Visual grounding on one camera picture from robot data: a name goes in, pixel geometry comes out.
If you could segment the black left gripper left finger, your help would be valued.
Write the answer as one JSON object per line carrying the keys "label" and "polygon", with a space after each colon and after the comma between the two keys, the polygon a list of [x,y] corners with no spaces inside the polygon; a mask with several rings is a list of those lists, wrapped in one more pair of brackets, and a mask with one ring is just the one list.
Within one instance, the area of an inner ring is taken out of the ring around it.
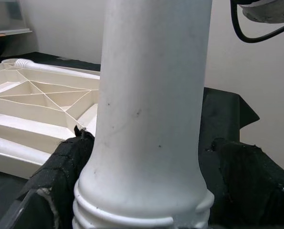
{"label": "black left gripper left finger", "polygon": [[25,200],[19,229],[70,229],[74,185],[90,158],[95,137],[74,128],[75,136],[62,141],[49,159],[30,177],[18,195]]}

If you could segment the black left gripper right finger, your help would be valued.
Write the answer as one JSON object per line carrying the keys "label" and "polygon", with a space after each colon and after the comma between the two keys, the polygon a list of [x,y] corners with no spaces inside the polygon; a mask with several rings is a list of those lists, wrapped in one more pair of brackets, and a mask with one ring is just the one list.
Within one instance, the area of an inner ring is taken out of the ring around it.
{"label": "black left gripper right finger", "polygon": [[216,138],[211,148],[244,224],[284,226],[284,170],[255,145]]}

